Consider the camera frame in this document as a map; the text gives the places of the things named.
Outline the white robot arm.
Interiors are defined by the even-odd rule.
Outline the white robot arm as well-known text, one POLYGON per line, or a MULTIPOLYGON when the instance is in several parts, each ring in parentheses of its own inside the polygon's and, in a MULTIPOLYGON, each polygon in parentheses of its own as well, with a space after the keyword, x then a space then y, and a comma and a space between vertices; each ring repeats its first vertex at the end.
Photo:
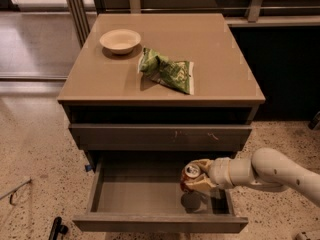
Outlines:
POLYGON ((184 192, 209 193, 238 186, 265 192, 291 188, 320 206, 320 175, 272 148, 260 148, 250 158, 193 160, 181 173, 184 192))

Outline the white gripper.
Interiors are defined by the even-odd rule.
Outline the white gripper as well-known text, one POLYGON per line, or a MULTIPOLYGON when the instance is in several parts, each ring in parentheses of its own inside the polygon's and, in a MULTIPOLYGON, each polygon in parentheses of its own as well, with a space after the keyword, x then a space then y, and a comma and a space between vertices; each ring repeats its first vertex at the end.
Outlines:
POLYGON ((195 181, 186 181, 184 189, 198 192, 210 191, 217 187, 219 189, 231 189, 234 187, 229 172, 230 158, 217 158, 215 160, 199 159, 188 164, 188 176, 197 178, 203 173, 208 173, 209 178, 195 181))

